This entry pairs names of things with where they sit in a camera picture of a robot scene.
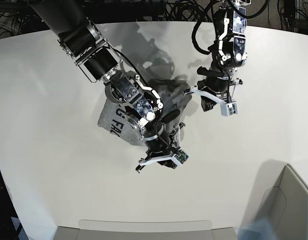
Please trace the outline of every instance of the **gray bag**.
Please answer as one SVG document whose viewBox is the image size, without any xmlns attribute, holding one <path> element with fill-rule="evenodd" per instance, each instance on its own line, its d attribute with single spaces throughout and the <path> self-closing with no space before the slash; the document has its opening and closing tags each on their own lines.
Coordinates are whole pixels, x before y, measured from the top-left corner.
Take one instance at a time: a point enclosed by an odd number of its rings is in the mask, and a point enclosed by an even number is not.
<svg viewBox="0 0 308 240">
<path fill-rule="evenodd" d="M 183 110 L 192 98 L 191 95 L 184 95 L 183 92 L 189 86 L 183 80 L 158 79 L 150 80 L 148 85 L 156 90 L 164 104 L 162 117 L 172 110 L 180 110 L 180 115 L 165 126 L 166 131 L 169 133 L 173 129 L 173 126 L 179 123 Z M 108 99 L 100 114 L 98 126 L 134 146 L 145 146 L 140 136 L 127 124 L 124 109 L 119 104 L 115 104 Z"/>
</svg>

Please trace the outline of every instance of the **circuit board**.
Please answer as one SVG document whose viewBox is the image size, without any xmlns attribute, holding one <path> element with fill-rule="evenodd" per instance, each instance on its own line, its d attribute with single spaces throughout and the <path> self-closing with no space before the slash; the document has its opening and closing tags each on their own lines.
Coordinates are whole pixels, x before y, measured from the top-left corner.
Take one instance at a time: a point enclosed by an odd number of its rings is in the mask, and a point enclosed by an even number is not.
<svg viewBox="0 0 308 240">
<path fill-rule="evenodd" d="M 181 163 L 184 164 L 184 162 L 189 158 L 188 154 L 185 153 L 183 150 L 179 150 L 177 154 L 175 154 L 175 158 Z"/>
</svg>

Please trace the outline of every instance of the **white table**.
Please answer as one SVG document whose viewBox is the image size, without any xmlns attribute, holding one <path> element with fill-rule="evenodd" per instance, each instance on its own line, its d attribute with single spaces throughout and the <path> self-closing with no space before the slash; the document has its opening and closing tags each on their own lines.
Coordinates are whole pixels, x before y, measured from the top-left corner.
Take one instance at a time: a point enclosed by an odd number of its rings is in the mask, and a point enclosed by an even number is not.
<svg viewBox="0 0 308 240">
<path fill-rule="evenodd" d="M 308 186 L 308 159 L 293 162 L 292 166 Z"/>
<path fill-rule="evenodd" d="M 193 48 L 193 26 L 100 29 L 147 77 L 185 75 L 194 85 L 211 56 Z M 212 44 L 213 25 L 202 24 L 197 39 Z M 89 83 L 51 31 L 0 40 L 0 169 L 27 235 L 50 240 L 57 226 L 79 220 L 250 224 L 284 165 L 308 160 L 308 36 L 248 27 L 247 51 L 239 115 L 222 117 L 219 106 L 205 113 L 193 97 L 182 117 L 190 159 L 137 174 L 146 148 L 97 126 L 103 84 Z"/>
</svg>

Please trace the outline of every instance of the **black cable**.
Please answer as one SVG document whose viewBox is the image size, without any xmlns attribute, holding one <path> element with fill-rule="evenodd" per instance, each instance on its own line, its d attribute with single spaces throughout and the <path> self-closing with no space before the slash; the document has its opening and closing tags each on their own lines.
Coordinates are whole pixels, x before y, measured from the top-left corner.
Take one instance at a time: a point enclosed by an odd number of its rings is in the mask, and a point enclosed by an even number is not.
<svg viewBox="0 0 308 240">
<path fill-rule="evenodd" d="M 296 9 L 296 12 L 299 13 L 299 15 L 303 16 L 305 19 L 308 20 L 308 16 L 302 11 L 301 9 Z"/>
<path fill-rule="evenodd" d="M 0 16 L 2 16 L 2 17 L 7 17 L 7 18 L 8 18 L 8 17 L 11 17 L 11 16 L 12 16 L 12 17 L 13 17 L 13 16 L 16 16 L 16 15 L 18 15 L 18 13 L 17 13 L 17 14 L 13 14 L 13 15 L 9 15 L 9 16 L 4 15 L 4 13 L 3 13 L 3 14 L 0 14 Z"/>
<path fill-rule="evenodd" d="M 12 28 L 12 29 L 14 29 L 14 27 L 13 27 L 13 24 L 14 24 L 14 21 L 17 21 L 17 15 L 15 15 L 14 17 L 13 17 L 13 20 L 12 20 L 12 23 L 11 23 L 11 25 L 10 25 L 10 27 Z"/>
<path fill-rule="evenodd" d="M 2 31 L 2 32 L 0 33 L 0 36 L 2 36 L 2 34 L 3 34 L 3 33 L 6 33 L 6 32 L 10 34 L 9 31 Z"/>
<path fill-rule="evenodd" d="M 22 21 L 23 21 L 23 17 L 20 17 L 19 19 L 19 25 L 18 25 L 18 32 L 20 33 L 20 29 L 22 27 Z"/>
<path fill-rule="evenodd" d="M 270 4 L 268 5 L 268 24 L 269 24 L 269 28 L 271 29 L 272 28 L 272 26 L 270 25 L 270 18 L 269 18 L 269 6 L 270 6 Z"/>
<path fill-rule="evenodd" d="M 150 12 L 150 16 L 152 17 L 153 19 L 153 0 L 149 0 L 149 12 Z"/>
<path fill-rule="evenodd" d="M 210 10 L 210 8 L 213 7 L 213 5 L 215 5 L 216 3 L 218 3 L 218 1 L 215 1 L 215 0 L 212 0 L 210 1 L 210 3 L 207 5 L 207 7 L 205 8 L 204 12 L 203 12 L 203 15 L 207 15 L 208 11 Z M 192 32 L 192 42 L 193 42 L 193 45 L 194 45 L 194 48 L 200 52 L 201 54 L 204 54 L 204 55 L 209 55 L 210 54 L 210 51 L 206 51 L 206 50 L 203 50 L 199 47 L 198 43 L 197 43 L 197 40 L 196 40 L 196 33 L 198 31 L 198 28 L 200 27 L 200 25 L 202 24 L 202 21 L 203 21 L 203 16 L 201 16 L 197 23 L 195 24 L 194 26 L 194 29 L 193 29 L 193 32 Z"/>
<path fill-rule="evenodd" d="M 17 16 L 15 16 L 14 18 L 16 18 L 16 20 L 15 20 L 15 25 L 14 25 L 14 28 L 17 30 L 17 22 L 19 21 L 19 16 L 20 15 L 17 15 Z"/>
<path fill-rule="evenodd" d="M 284 24 L 285 24 L 286 30 L 289 31 L 289 30 L 290 30 L 290 29 L 289 29 L 289 24 L 288 24 L 288 22 L 286 21 L 286 18 L 285 18 L 285 16 L 283 15 L 282 11 L 283 11 L 283 8 L 280 9 L 280 15 L 282 16 L 282 19 L 283 19 L 283 22 L 284 22 Z"/>
<path fill-rule="evenodd" d="M 175 149 L 173 146 L 171 146 L 170 144 L 168 144 L 159 134 L 158 134 L 158 131 L 157 131 L 157 126 L 158 126 L 158 123 L 160 122 L 161 118 L 163 116 L 163 111 L 160 113 L 160 116 L 157 120 L 157 122 L 155 123 L 155 134 L 157 135 L 157 137 L 159 138 L 160 141 L 162 141 L 173 153 L 177 153 L 178 150 Z"/>
<path fill-rule="evenodd" d="M 293 21 L 290 18 L 288 19 L 288 24 L 289 24 L 289 30 L 293 32 L 294 31 Z"/>
<path fill-rule="evenodd" d="M 134 70 L 135 70 L 135 72 L 140 76 L 140 78 L 142 79 L 142 83 L 144 84 L 144 85 L 147 85 L 147 83 L 145 82 L 145 80 L 144 80 L 144 78 L 143 78 L 143 76 L 142 76 L 142 74 L 140 74 L 140 72 L 137 70 L 137 68 L 135 67 L 135 65 L 131 62 L 131 60 L 129 60 L 128 59 L 128 57 L 126 57 L 122 52 L 120 52 L 119 50 L 117 50 L 117 49 L 115 49 L 115 48 L 113 48 L 114 49 L 114 51 L 115 52 L 117 52 L 117 53 L 119 53 L 123 58 L 125 58 L 125 60 L 132 66 L 132 68 L 134 68 Z"/>
<path fill-rule="evenodd" d="M 203 7 L 196 0 L 179 0 L 174 3 L 167 3 L 167 5 L 171 8 L 170 12 L 166 9 L 167 21 L 195 21 L 203 15 L 204 11 Z M 190 15 L 186 17 L 184 12 L 189 12 Z M 207 22 L 211 22 L 208 15 L 204 17 L 207 18 Z"/>
<path fill-rule="evenodd" d="M 212 5 L 211 7 L 211 12 L 212 12 L 212 19 L 213 19 L 213 25 L 214 25 L 214 29 L 215 29 L 215 39 L 217 38 L 217 30 L 216 30 L 216 19 L 215 19 L 215 13 L 214 13 L 214 5 Z"/>
<path fill-rule="evenodd" d="M 162 13 L 164 12 L 164 9 L 165 9 L 165 8 L 166 8 L 166 6 L 165 6 L 165 4 L 164 4 L 164 0 L 160 0 L 160 10 L 162 11 Z"/>
<path fill-rule="evenodd" d="M 281 16 L 281 13 L 280 13 L 280 10 L 279 10 L 279 3 L 280 3 L 280 0 L 277 1 L 277 11 L 278 11 L 279 18 L 280 18 L 281 28 L 283 30 L 283 20 L 282 20 L 282 16 Z"/>
<path fill-rule="evenodd" d="M 264 12 L 264 10 L 266 9 L 266 7 L 269 5 L 270 0 L 266 0 L 264 5 L 262 6 L 262 8 L 256 12 L 255 14 L 251 15 L 251 16 L 247 16 L 242 14 L 236 7 L 235 5 L 231 2 L 231 0 L 227 0 L 228 4 L 234 9 L 234 11 L 241 17 L 245 18 L 245 19 L 254 19 L 256 17 L 258 17 L 260 14 L 262 14 Z"/>
<path fill-rule="evenodd" d="M 232 102 L 232 97 L 230 96 L 229 88 L 230 88 L 230 75 L 229 73 L 224 69 L 226 75 L 228 76 L 228 85 L 227 85 L 227 102 L 231 103 Z"/>
<path fill-rule="evenodd" d="M 20 224 L 18 225 L 18 228 L 17 228 L 16 232 L 15 232 L 14 240 L 19 239 L 19 238 L 18 238 L 18 235 L 19 235 L 20 231 L 22 230 L 22 228 L 23 228 L 23 226 L 22 226 L 22 224 L 20 223 Z"/>
<path fill-rule="evenodd" d="M 232 94 L 232 96 L 234 96 L 235 89 L 236 89 L 236 84 L 234 85 L 234 90 L 233 90 L 233 94 Z"/>
</svg>

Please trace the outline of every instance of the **black robot arm segment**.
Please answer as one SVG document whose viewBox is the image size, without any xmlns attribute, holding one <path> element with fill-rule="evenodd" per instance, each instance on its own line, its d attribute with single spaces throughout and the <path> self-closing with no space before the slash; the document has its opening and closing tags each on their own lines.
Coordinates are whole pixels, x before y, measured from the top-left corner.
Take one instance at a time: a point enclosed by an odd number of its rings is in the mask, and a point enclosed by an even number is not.
<svg viewBox="0 0 308 240">
<path fill-rule="evenodd" d="M 86 18 L 73 0 L 30 0 L 30 6 L 59 37 L 59 44 L 84 72 L 91 83 L 103 81 L 107 98 L 125 107 L 130 126 L 148 146 L 147 157 L 139 161 L 137 171 L 158 162 L 176 168 L 188 155 L 181 150 L 179 129 L 166 132 L 166 116 L 162 118 L 163 103 L 158 93 L 147 86 L 142 77 L 121 70 L 122 57 L 102 36 L 93 22 Z"/>
<path fill-rule="evenodd" d="M 213 109 L 214 105 L 220 104 L 221 113 L 224 116 L 238 114 L 238 105 L 229 93 L 230 86 L 242 84 L 240 79 L 234 79 L 233 75 L 237 68 L 243 66 L 247 59 L 245 51 L 245 30 L 247 20 L 241 15 L 246 14 L 243 5 L 251 4 L 250 0 L 230 0 L 233 7 L 222 1 L 223 5 L 213 15 L 216 39 L 208 48 L 207 55 L 212 54 L 212 64 L 209 69 L 200 67 L 197 74 L 206 78 L 198 81 L 197 86 L 185 91 L 186 94 L 196 93 L 201 96 L 201 104 L 204 111 Z M 197 22 L 194 30 L 197 31 L 200 22 Z"/>
</svg>

